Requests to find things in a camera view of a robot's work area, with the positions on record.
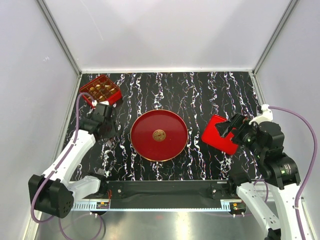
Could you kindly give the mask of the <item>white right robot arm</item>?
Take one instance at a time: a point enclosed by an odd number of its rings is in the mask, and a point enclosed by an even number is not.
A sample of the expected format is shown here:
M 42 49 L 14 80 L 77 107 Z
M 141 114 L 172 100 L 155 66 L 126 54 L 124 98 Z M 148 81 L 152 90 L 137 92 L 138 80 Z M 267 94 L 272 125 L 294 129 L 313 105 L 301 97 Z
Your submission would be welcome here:
M 253 154 L 266 186 L 272 191 L 277 215 L 258 197 L 254 184 L 244 173 L 231 177 L 228 195 L 243 200 L 267 240 L 305 239 L 303 227 L 295 219 L 295 194 L 301 182 L 298 166 L 284 153 L 285 135 L 280 125 L 273 122 L 272 111 L 267 110 L 253 119 L 237 113 L 215 124 L 215 128 L 222 138 L 233 134 L 231 141 Z

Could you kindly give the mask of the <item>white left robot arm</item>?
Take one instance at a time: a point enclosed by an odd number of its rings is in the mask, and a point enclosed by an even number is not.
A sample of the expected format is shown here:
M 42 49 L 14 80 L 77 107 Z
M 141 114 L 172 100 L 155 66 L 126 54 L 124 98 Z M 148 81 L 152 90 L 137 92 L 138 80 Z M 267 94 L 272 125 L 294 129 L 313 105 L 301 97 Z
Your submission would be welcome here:
M 103 198 L 108 184 L 101 173 L 90 173 L 81 180 L 70 182 L 86 153 L 102 139 L 116 135 L 113 107 L 108 101 L 98 103 L 87 118 L 77 119 L 70 141 L 52 165 L 41 175 L 28 181 L 30 214 L 36 223 L 35 211 L 60 219 L 65 218 L 73 204 L 89 195 Z

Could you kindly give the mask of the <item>red box lid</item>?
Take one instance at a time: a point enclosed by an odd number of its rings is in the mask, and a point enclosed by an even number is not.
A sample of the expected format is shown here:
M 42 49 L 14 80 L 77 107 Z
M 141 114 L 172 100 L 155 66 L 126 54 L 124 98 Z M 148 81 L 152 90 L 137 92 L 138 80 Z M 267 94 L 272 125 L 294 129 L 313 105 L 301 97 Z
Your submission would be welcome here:
M 216 124 L 225 122 L 226 119 L 219 115 L 213 115 L 208 125 L 206 126 L 201 140 L 211 147 L 214 147 L 228 155 L 234 155 L 238 149 L 238 145 L 232 142 L 234 134 L 230 132 L 226 137 L 221 137 Z

